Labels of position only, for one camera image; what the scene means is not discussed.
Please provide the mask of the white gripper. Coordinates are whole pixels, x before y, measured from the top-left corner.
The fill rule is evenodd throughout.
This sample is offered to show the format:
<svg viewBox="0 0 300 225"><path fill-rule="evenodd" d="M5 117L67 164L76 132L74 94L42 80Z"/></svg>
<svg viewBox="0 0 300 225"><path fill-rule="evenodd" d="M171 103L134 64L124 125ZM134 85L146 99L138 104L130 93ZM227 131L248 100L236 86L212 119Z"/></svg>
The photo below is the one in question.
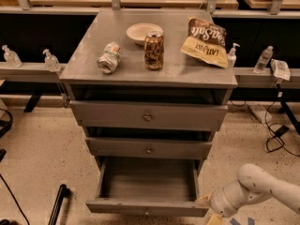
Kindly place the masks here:
<svg viewBox="0 0 300 225"><path fill-rule="evenodd" d="M218 188L211 195L198 198L195 203L201 208L212 207L219 215L212 215L206 225L222 225L222 216L231 217L248 201L249 191L237 180Z"/></svg>

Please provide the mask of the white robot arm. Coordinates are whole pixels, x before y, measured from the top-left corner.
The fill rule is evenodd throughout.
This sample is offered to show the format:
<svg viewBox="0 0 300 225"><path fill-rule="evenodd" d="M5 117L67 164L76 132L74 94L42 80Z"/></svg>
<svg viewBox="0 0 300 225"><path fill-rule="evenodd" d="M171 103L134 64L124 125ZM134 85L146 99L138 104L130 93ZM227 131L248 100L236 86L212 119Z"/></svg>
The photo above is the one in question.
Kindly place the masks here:
<svg viewBox="0 0 300 225"><path fill-rule="evenodd" d="M280 180L255 164L242 165L236 179L195 203L209 206L215 213L229 218L246 205L262 203L274 198L300 214L300 187Z"/></svg>

